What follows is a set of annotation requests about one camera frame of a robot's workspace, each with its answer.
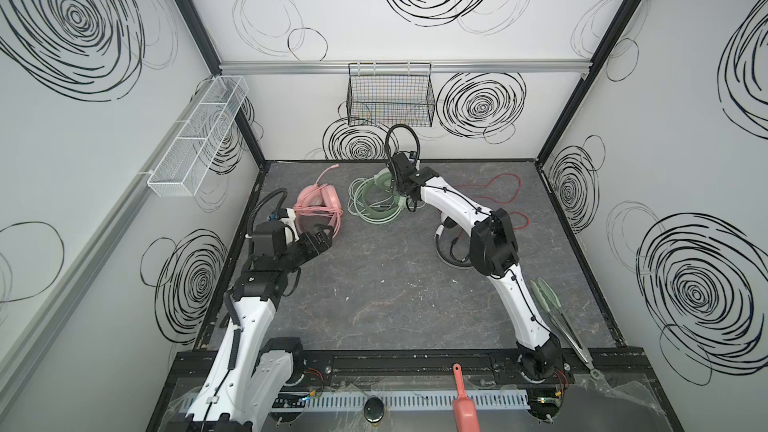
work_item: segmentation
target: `aluminum rail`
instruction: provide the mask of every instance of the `aluminum rail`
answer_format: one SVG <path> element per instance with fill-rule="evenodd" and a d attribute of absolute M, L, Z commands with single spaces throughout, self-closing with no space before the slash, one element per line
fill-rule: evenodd
<path fill-rule="evenodd" d="M 236 61 L 222 62 L 225 75 L 251 76 L 272 74 L 347 74 L 357 71 L 360 64 L 363 73 L 417 72 L 419 67 L 432 67 L 432 73 L 461 72 L 579 72 L 587 73 L 591 63 L 586 59 L 560 60 L 323 60 L 323 61 Z"/>

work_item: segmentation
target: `white wire basket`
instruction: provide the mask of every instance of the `white wire basket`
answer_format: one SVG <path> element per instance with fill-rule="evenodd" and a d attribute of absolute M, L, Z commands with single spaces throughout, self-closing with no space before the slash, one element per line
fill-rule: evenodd
<path fill-rule="evenodd" d="M 156 194 L 197 194 L 247 92 L 248 85 L 242 76 L 218 76 L 208 82 L 203 99 L 147 180 Z"/>

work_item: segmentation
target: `pink headphones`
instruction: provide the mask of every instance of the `pink headphones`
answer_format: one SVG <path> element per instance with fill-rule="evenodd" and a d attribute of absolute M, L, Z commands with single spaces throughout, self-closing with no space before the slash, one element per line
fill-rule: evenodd
<path fill-rule="evenodd" d="M 296 200 L 296 205 L 293 207 L 297 216 L 330 217 L 331 220 L 328 225 L 333 227 L 334 237 L 339 233 L 339 229 L 341 228 L 341 214 L 343 214 L 341 201 L 339 200 L 339 195 L 336 194 L 336 188 L 334 186 L 331 184 L 322 184 L 321 186 L 318 186 L 317 183 L 320 182 L 320 179 L 326 172 L 337 167 L 339 167 L 339 164 L 335 164 L 323 170 L 320 177 L 315 180 L 315 183 L 305 187 L 301 191 L 299 199 Z M 299 232 L 303 232 L 298 222 L 296 222 L 296 226 L 298 227 Z"/>

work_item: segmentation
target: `black frame post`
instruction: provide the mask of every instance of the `black frame post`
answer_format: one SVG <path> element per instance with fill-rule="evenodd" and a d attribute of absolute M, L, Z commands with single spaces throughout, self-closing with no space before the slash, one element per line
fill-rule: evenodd
<path fill-rule="evenodd" d="M 627 27 L 634 12 L 638 9 L 641 1 L 642 0 L 624 0 L 619 6 L 618 12 L 610 22 L 608 30 L 606 30 L 603 39 L 600 41 L 600 45 L 598 45 L 598 48 L 592 56 L 592 67 L 590 67 L 589 74 L 576 85 L 576 88 L 571 93 L 571 97 L 565 103 L 565 108 L 563 108 L 558 121 L 550 131 L 547 141 L 544 142 L 544 147 L 537 158 L 539 165 L 544 164 L 552 154 L 552 151 L 558 144 L 563 132 L 568 128 L 568 124 L 571 122 L 571 119 L 581 105 L 581 102 L 587 96 L 587 92 L 589 92 L 592 84 L 598 78 L 598 74 L 603 68 L 603 64 L 608 60 L 616 43 L 619 42 L 621 34 Z"/>
<path fill-rule="evenodd" d="M 192 34 L 194 42 L 197 44 L 197 49 L 200 51 L 203 60 L 205 60 L 205 63 L 208 66 L 208 70 L 215 76 L 221 75 L 221 59 L 219 58 L 219 54 L 216 53 L 214 43 L 208 36 L 205 25 L 203 25 L 203 21 L 197 13 L 194 3 L 192 0 L 174 1 L 179 8 L 182 18 L 184 18 L 184 22 L 187 24 L 190 34 Z M 248 149 L 254 157 L 259 169 L 262 171 L 265 170 L 266 159 L 264 159 L 264 153 L 261 151 L 261 147 L 259 147 L 259 143 L 254 135 L 254 130 L 250 128 L 248 119 L 245 118 L 242 110 L 239 110 L 237 115 L 235 115 L 235 123 L 237 124 L 237 129 L 240 130 L 240 134 L 245 140 L 245 144 L 248 145 Z"/>

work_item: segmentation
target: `pink spatula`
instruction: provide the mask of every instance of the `pink spatula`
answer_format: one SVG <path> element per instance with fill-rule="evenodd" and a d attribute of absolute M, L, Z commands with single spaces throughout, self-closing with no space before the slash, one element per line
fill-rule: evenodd
<path fill-rule="evenodd" d="M 475 402 L 472 402 L 472 399 L 467 397 L 467 393 L 464 390 L 461 365 L 453 365 L 453 377 L 456 378 L 456 390 L 458 390 L 458 399 L 453 401 L 453 413 L 456 416 L 458 432 L 480 432 Z"/>

